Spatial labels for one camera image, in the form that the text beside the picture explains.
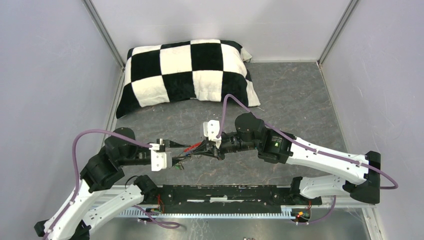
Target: pillow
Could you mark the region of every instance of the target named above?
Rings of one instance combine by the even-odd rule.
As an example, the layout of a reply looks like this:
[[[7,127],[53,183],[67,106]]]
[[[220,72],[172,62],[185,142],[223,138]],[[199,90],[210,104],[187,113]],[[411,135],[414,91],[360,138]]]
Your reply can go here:
[[[187,99],[220,102],[232,94],[259,106],[244,61],[252,56],[237,42],[192,40],[128,51],[119,119],[137,109]]]

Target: checkered pillow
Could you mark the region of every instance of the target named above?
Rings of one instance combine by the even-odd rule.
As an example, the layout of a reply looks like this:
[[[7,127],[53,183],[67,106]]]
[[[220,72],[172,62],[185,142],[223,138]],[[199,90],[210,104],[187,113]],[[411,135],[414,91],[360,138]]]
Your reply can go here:
[[[237,42],[192,40],[128,51],[119,119],[141,107],[187,99],[220,102],[232,94],[259,106],[243,61],[252,56]]]

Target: black and white checkered pillow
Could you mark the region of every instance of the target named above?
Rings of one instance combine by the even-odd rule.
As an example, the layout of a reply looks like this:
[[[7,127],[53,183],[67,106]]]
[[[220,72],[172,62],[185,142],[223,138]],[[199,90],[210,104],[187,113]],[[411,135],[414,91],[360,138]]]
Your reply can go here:
[[[220,102],[227,94],[246,106],[259,106],[243,63],[251,58],[237,42],[216,39],[132,48],[116,117],[141,107],[187,99]]]

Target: red wire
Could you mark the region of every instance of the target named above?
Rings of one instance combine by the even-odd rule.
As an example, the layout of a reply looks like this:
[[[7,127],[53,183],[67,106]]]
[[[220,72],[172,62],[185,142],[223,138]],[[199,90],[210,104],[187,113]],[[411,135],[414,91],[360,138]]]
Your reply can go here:
[[[194,144],[193,146],[186,148],[186,149],[184,150],[184,153],[187,153],[188,151],[190,151],[190,150],[192,150],[192,149],[194,149],[194,148],[198,147],[201,143],[202,143],[202,142],[198,142],[198,143]]]

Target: black cable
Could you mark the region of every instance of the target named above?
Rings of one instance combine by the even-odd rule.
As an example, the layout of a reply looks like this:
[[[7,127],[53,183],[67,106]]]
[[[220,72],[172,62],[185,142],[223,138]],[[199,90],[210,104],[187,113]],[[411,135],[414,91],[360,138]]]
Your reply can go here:
[[[137,175],[134,175],[134,176],[132,176],[132,177],[128,178],[128,180],[125,182],[125,189],[127,189],[127,184],[128,184],[128,182],[129,182],[131,179],[136,178],[136,177],[138,177],[138,176],[137,176]]]

